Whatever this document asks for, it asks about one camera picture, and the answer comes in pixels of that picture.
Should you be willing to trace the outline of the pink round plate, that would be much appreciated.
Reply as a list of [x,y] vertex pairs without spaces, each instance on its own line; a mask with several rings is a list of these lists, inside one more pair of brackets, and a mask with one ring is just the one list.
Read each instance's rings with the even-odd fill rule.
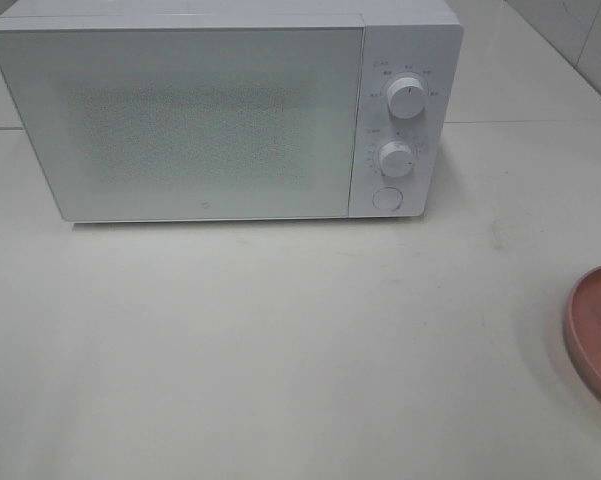
[[566,303],[563,337],[576,372],[601,401],[601,266],[574,284]]

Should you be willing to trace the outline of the lower white timer knob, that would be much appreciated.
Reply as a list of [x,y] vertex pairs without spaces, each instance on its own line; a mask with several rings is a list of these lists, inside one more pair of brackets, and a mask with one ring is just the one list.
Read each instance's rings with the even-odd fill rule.
[[378,165],[385,177],[404,177],[413,170],[414,164],[415,155],[405,142],[388,142],[378,151]]

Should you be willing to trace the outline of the upper white power knob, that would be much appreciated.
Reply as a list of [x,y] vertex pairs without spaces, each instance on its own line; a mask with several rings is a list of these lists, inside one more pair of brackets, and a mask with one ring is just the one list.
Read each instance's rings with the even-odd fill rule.
[[426,82],[415,73],[403,73],[387,83],[385,97],[393,117],[412,119],[425,109],[428,97]]

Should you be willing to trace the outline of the white microwave oven body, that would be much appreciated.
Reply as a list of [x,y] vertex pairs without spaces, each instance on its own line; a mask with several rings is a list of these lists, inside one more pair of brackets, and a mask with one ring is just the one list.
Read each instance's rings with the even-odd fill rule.
[[[353,163],[348,211],[342,217],[196,219],[207,222],[286,219],[410,217],[425,208],[439,138],[462,41],[462,27],[453,21],[425,20],[409,24],[380,24],[361,14],[257,14],[257,15],[122,15],[66,17],[6,17],[0,32],[54,31],[204,31],[359,28],[363,32],[354,132]],[[387,83],[406,72],[421,77],[428,90],[425,109],[400,120],[388,110]],[[378,151],[388,142],[407,143],[414,155],[413,170],[401,178],[382,175]],[[392,212],[373,205],[374,193],[384,187],[399,189],[401,207]]]

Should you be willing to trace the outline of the round white door button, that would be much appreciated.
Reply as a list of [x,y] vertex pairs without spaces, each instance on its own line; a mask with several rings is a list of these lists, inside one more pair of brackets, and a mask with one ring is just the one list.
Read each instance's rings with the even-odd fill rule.
[[381,211],[396,211],[401,207],[402,202],[402,192],[394,187],[381,188],[373,195],[373,205]]

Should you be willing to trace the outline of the white microwave door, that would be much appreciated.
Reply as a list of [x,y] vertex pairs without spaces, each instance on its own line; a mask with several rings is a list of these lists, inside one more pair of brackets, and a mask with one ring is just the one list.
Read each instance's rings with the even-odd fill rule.
[[359,28],[0,32],[71,222],[342,217]]

